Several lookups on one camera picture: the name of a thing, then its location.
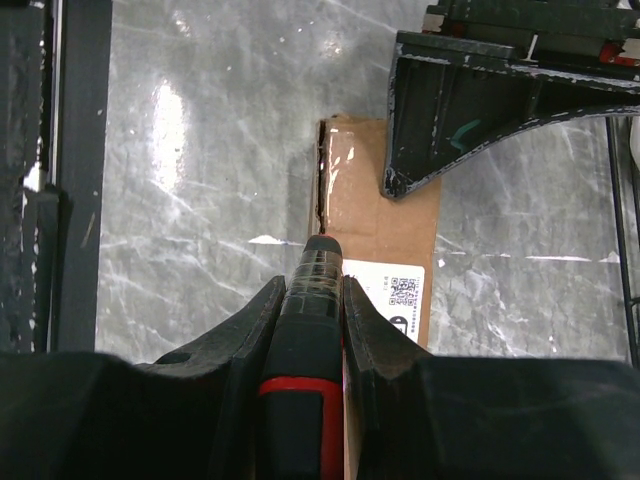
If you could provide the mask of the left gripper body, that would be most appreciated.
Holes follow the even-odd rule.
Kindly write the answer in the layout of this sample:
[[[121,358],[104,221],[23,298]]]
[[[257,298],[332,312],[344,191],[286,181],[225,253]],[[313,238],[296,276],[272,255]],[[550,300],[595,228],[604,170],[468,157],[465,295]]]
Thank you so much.
[[[509,46],[540,66],[639,80],[637,1],[439,1],[422,32]]]

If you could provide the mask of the red utility knife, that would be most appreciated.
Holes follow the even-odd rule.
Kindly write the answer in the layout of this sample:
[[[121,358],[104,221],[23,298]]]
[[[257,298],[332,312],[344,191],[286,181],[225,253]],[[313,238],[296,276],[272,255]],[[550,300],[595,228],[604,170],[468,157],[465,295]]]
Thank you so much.
[[[332,237],[304,247],[258,390],[258,479],[341,479],[343,255]]]

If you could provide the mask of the brown cardboard express box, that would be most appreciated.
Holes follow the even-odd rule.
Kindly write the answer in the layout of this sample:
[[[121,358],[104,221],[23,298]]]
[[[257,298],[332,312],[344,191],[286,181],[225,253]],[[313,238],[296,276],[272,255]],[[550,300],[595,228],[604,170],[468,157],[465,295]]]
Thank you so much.
[[[431,185],[404,200],[384,197],[386,135],[382,119],[338,115],[320,122],[311,231],[340,243],[345,277],[355,278],[377,311],[427,352],[441,188]],[[417,479],[432,479],[427,410],[420,431],[426,471]]]

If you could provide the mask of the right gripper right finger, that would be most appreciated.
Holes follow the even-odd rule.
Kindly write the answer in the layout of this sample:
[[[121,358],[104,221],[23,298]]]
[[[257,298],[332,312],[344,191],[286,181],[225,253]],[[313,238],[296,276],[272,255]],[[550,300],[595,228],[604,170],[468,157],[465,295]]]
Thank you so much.
[[[426,350],[374,307],[346,277],[344,306],[345,477],[417,479],[426,471]]]

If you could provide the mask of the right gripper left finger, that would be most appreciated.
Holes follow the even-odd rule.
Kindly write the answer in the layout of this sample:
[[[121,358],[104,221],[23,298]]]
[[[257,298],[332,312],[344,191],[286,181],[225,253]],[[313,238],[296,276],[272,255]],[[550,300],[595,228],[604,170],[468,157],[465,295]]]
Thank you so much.
[[[195,340],[163,355],[149,371],[198,388],[209,402],[189,402],[189,466],[206,479],[241,479],[252,469],[252,424],[258,381],[286,291],[275,276],[237,313]]]

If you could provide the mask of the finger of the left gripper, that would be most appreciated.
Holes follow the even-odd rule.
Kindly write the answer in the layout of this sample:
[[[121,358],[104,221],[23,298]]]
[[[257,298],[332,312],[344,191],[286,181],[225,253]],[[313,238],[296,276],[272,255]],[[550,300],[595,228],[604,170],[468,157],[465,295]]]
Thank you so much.
[[[400,31],[381,192],[401,199],[489,146],[582,117],[639,112],[639,71],[528,62],[516,47]]]

